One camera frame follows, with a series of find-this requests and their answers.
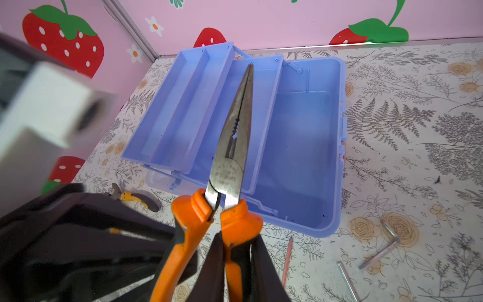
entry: fern leaf print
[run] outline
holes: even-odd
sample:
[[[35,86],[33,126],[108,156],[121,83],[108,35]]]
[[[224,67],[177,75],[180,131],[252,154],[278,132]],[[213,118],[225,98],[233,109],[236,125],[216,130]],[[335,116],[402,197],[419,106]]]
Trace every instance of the fern leaf print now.
[[[434,110],[410,108],[406,104],[403,104],[401,113],[398,105],[394,103],[388,114],[390,107],[388,101],[384,101],[382,106],[374,111],[375,105],[375,98],[365,107],[362,100],[357,100],[346,114],[349,135],[352,135],[356,142],[372,150],[374,148],[369,145],[366,136],[378,139],[397,151],[398,145],[394,138],[399,138],[409,144],[410,140],[404,131],[408,130],[414,136],[419,137],[416,125],[426,127],[425,122],[430,122],[435,113]]]

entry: orange plier handle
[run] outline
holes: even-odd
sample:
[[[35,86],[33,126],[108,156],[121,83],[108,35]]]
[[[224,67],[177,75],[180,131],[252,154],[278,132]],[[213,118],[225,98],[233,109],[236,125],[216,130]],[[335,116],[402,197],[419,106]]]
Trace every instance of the orange plier handle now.
[[[263,219],[257,214],[248,212],[245,199],[223,211],[220,218],[230,302],[246,301],[252,286],[250,245],[260,234]]]
[[[180,196],[171,203],[176,221],[174,243],[156,280],[150,302],[170,302],[178,281],[206,231],[213,223],[210,205],[204,198],[205,189],[193,196]]]
[[[193,196],[180,196],[171,203],[176,221],[174,244],[156,281],[150,302],[171,301],[181,274],[213,223],[213,218],[208,221],[213,210],[204,193],[205,189],[199,189]],[[248,212],[245,199],[221,213],[230,302],[245,301],[250,294],[250,244],[262,227],[262,217]]]

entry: plier jaw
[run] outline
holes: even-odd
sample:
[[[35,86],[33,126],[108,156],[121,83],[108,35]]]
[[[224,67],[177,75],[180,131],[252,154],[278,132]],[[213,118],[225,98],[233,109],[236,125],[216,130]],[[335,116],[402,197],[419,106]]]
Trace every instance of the plier jaw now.
[[[253,64],[248,65],[223,126],[205,199],[216,211],[224,194],[225,210],[240,200],[252,124]]]

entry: pink wallpaper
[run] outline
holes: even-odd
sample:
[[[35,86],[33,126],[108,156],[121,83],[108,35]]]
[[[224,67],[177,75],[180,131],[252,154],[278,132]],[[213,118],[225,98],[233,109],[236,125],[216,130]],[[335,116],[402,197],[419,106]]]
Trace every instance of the pink wallpaper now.
[[[26,37],[22,29],[22,21],[24,17],[30,13],[30,9],[36,9],[46,4],[55,6],[63,11],[60,0],[2,1],[0,3],[0,30],[25,41]],[[95,72],[92,80],[97,82],[101,87],[114,92],[118,96],[110,114],[105,118],[106,123],[104,127],[99,129],[98,133],[90,137],[86,144],[66,151],[66,155],[86,159],[103,136],[105,130],[119,113],[121,107],[142,80],[142,77],[151,66],[151,62],[148,57],[143,55],[141,51],[137,49],[136,45],[133,47],[133,41],[131,38],[124,32],[120,25],[108,15],[100,0],[66,0],[66,6],[69,14],[77,15],[84,19],[98,34],[99,39],[102,41],[104,56],[99,69]],[[50,34],[50,27],[44,27],[46,28],[43,29],[43,36],[40,36],[39,39],[43,39]],[[37,29],[31,34],[38,34]],[[83,43],[86,41],[86,36],[77,41]],[[45,48],[48,48],[49,51],[52,49],[49,44],[48,47],[45,46]],[[137,50],[136,57],[133,56],[133,50]],[[71,50],[69,58],[74,58],[73,50]],[[90,65],[89,68],[92,68],[94,62],[89,63],[88,65]]]
[[[120,0],[161,55],[193,47],[204,28],[220,31],[241,49],[329,44],[368,18],[385,24],[397,0]],[[482,0],[406,0],[393,27],[410,40],[483,36]],[[151,31],[154,17],[160,32]]]

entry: floral tablecloth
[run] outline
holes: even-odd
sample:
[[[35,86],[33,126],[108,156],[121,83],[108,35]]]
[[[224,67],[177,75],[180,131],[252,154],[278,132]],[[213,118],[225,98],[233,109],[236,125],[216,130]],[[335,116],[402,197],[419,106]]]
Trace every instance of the floral tablecloth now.
[[[286,291],[295,302],[349,302],[336,262],[362,300],[483,301],[483,43],[315,50],[286,59],[335,56],[347,63],[347,129],[340,228],[313,238],[266,224],[262,235],[281,277],[294,238]],[[75,178],[90,192],[145,190],[173,225],[175,196],[149,188],[146,169],[120,155],[174,59],[157,60]],[[200,244],[202,263],[219,215]],[[384,220],[401,244],[380,262],[357,267],[388,244]],[[180,284],[182,302],[196,275]],[[125,288],[119,295],[136,284]]]

